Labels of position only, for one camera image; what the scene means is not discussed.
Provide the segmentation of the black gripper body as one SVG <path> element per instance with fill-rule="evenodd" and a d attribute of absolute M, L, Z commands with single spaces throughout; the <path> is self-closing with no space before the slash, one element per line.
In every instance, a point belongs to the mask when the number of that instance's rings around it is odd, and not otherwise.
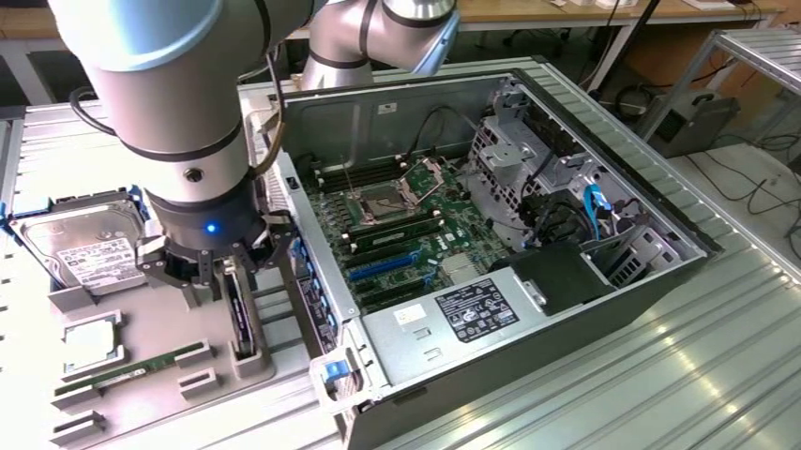
<path fill-rule="evenodd" d="M 203 251 L 227 256 L 234 244 L 250 246 L 267 229 L 251 180 L 202 202 L 171 202 L 146 193 L 165 229 L 167 250 L 182 257 L 195 258 Z"/>

